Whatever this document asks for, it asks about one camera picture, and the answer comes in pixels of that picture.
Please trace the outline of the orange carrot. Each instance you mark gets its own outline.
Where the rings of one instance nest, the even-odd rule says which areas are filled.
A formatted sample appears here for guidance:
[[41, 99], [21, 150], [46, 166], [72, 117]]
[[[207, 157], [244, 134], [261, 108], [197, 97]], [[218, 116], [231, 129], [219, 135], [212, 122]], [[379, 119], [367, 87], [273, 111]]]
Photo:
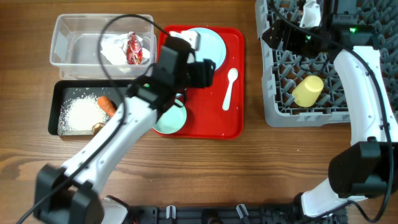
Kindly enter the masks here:
[[113, 102], [107, 96], [101, 96], [97, 99], [98, 106], [110, 117], [112, 118], [116, 113], [116, 108]]

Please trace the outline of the white rice pile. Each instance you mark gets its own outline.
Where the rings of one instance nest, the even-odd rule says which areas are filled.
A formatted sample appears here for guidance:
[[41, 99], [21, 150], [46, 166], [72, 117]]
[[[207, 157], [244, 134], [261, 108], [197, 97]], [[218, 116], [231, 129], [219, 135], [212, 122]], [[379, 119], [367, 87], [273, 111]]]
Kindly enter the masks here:
[[62, 104], [57, 134], [61, 136], [92, 135], [93, 126], [106, 123], [109, 116], [100, 108], [96, 95], [81, 95]]

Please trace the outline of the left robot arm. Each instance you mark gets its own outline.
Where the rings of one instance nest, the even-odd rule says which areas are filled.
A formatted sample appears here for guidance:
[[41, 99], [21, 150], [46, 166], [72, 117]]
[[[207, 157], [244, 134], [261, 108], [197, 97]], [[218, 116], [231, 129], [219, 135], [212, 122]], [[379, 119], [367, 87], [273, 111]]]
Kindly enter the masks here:
[[60, 168], [40, 170], [31, 210], [36, 219], [70, 224], [131, 220], [124, 202], [100, 194], [125, 153], [174, 105], [178, 93], [211, 86], [216, 65], [195, 60], [200, 39], [195, 31], [167, 37], [151, 74], [131, 81], [116, 114], [99, 133]]

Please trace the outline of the yellow plastic cup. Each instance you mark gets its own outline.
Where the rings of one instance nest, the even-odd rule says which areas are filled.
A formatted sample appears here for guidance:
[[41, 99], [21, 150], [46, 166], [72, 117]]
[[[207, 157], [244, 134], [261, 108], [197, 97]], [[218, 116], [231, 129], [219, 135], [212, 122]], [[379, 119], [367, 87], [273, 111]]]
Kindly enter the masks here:
[[304, 108], [315, 104], [324, 87], [323, 80], [315, 75], [306, 77], [293, 90], [294, 102]]

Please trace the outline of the mint green bowl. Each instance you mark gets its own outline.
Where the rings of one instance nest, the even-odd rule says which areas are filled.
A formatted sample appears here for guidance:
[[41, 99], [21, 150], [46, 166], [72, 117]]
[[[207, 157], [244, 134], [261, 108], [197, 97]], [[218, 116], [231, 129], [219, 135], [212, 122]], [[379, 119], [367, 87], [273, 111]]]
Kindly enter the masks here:
[[170, 107], [152, 127], [160, 134], [173, 134], [183, 128], [187, 120], [187, 111], [181, 101], [175, 99]]

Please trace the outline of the brown food scrap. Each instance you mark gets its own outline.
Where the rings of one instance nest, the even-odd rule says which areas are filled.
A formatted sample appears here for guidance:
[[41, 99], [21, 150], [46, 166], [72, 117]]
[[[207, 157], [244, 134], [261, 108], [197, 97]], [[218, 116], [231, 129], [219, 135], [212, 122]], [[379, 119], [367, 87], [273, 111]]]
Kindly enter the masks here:
[[93, 135], [97, 135], [101, 129], [105, 126], [104, 123], [97, 123], [92, 127]]

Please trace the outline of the light blue rice bowl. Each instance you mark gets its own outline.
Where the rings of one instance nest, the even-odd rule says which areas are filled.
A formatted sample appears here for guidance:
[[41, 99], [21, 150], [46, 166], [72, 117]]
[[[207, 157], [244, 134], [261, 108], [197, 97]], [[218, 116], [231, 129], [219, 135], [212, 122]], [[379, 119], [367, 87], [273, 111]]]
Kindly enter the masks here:
[[178, 108], [183, 108], [186, 102], [186, 94], [185, 93], [177, 93], [175, 96], [174, 106]]

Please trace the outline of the white napkin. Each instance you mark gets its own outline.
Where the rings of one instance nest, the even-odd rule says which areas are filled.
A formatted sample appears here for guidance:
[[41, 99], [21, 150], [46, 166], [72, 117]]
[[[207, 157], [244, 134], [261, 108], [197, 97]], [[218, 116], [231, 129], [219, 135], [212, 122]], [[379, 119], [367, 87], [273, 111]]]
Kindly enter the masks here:
[[[109, 35], [100, 43], [102, 55], [113, 65], [129, 65], [126, 59], [128, 34]], [[143, 58], [141, 65], [150, 59], [150, 52], [144, 47], [143, 38], [139, 37], [142, 44]]]

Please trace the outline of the red snack wrapper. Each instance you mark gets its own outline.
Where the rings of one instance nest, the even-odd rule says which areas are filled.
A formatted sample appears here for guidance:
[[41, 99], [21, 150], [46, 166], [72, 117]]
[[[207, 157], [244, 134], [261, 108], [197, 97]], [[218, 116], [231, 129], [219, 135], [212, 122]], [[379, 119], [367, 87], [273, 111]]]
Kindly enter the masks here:
[[135, 32], [130, 32], [127, 39], [126, 59], [130, 65], [140, 65], [142, 62], [142, 44]]

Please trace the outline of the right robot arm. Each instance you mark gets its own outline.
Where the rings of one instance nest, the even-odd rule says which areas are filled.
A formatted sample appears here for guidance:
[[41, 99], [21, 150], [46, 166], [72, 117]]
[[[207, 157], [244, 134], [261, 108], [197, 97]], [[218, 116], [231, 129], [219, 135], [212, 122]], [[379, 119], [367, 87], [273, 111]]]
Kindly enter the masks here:
[[304, 57], [326, 53], [345, 92], [351, 145], [335, 156], [328, 178], [295, 197], [291, 218], [315, 222], [348, 205], [382, 197], [373, 222], [397, 191], [397, 121], [384, 86], [379, 41], [373, 26], [359, 24], [356, 1], [306, 1], [298, 23], [278, 15], [263, 34], [272, 49]]

